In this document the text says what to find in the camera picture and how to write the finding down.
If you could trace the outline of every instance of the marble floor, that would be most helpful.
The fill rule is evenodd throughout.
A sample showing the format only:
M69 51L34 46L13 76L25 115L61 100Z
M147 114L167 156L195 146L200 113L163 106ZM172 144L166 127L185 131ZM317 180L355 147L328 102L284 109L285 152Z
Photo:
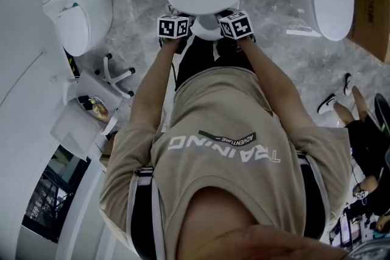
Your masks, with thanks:
M159 49L155 33L157 18L165 14L167 0L113 0L113 24L105 40L81 57L78 67L102 69L105 54L113 55L114 73L134 67L136 73L126 78L122 87L137 91L141 79L150 67ZM342 93L343 77L353 74L355 83L374 107L374 96L381 92L390 98L390 65L384 65L349 40L328 41L325 38L287 35L286 30L304 26L289 0L240 0L241 8L249 13L258 45L284 70L296 84L309 114L319 125L341 126L333 113L319 116L317 106L332 92L340 101L353 107L352 96ZM178 59L174 60L178 68ZM174 79L171 78L165 101L169 120L174 97ZM132 100L125 100L131 107ZM129 118L129 108L122 107L118 128Z

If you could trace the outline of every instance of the sneaker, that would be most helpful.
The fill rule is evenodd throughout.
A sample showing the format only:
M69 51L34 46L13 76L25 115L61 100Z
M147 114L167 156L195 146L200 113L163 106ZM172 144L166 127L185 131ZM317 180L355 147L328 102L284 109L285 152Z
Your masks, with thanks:
M353 87L353 83L352 83L352 75L347 73L346 74L346 84L344 85L344 94L346 96L349 96L352 92L352 87Z
M317 112L322 115L328 111L333 110L333 105L337 102L335 94L331 94L326 98L320 106L318 106Z

